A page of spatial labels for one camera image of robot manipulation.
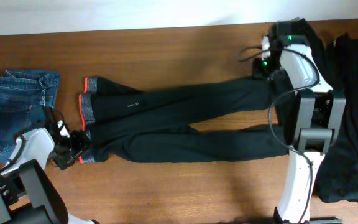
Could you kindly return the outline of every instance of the black pants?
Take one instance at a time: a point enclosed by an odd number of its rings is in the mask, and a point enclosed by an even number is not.
[[[329,45],[333,74],[343,82],[346,109],[337,144],[330,148],[316,179],[324,202],[358,202],[358,39],[342,35]]]
[[[188,126],[233,112],[264,110],[279,94],[276,86],[283,85],[240,78],[141,92],[103,78],[85,82],[81,114],[93,148],[83,155],[84,162],[105,161],[110,153],[134,162],[244,161],[288,153],[267,126],[215,133]],[[283,138],[282,128],[275,129]]]

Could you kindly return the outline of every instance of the blue jeans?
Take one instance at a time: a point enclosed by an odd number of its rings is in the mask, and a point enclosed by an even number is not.
[[[0,77],[0,163],[7,162],[15,148],[13,135],[31,126],[30,110],[55,106],[59,78],[46,70],[6,70]]]

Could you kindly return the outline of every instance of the wooden table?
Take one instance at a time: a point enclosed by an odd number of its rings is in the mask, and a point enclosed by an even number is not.
[[[358,20],[312,22],[326,41]],[[237,53],[257,45],[272,24],[114,30],[0,36],[4,69],[48,69],[61,75],[56,108],[80,129],[78,94],[84,77],[102,76],[141,90],[212,83],[250,74]],[[267,123],[266,111],[235,113],[194,124],[199,130],[242,129]],[[68,211],[101,223],[217,223],[271,217],[280,200],[288,156],[247,162],[136,164],[117,156],[46,173]],[[311,201],[312,217],[358,223],[358,203]]]

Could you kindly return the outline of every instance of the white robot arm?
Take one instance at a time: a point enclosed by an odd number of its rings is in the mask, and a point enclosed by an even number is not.
[[[276,223],[313,223],[309,210],[311,191],[328,147],[337,139],[346,99],[320,74],[308,40],[305,36],[293,35],[291,22],[279,22],[268,36],[263,37],[261,46],[264,51],[262,60],[279,60],[294,89],[311,86],[319,80],[310,89],[295,92],[294,117],[290,124],[285,124],[287,133],[290,133],[286,140],[293,150],[289,153],[284,193],[274,215]],[[318,113],[324,118],[316,122]],[[313,164],[311,169],[305,156]],[[320,220],[318,223],[341,223],[341,220]]]
[[[63,200],[44,173],[48,159],[53,159],[62,170],[71,166],[89,146],[89,139],[78,131],[71,132],[71,136],[63,121],[56,123],[51,108],[32,112],[37,119],[41,117],[41,125],[19,134],[7,169],[0,173],[0,223],[98,223],[68,214]],[[29,204],[14,211],[7,208],[25,196],[30,199]]]

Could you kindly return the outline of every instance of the white wall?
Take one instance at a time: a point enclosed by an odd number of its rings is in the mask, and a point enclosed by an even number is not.
[[[0,35],[358,18],[358,0],[0,0]]]

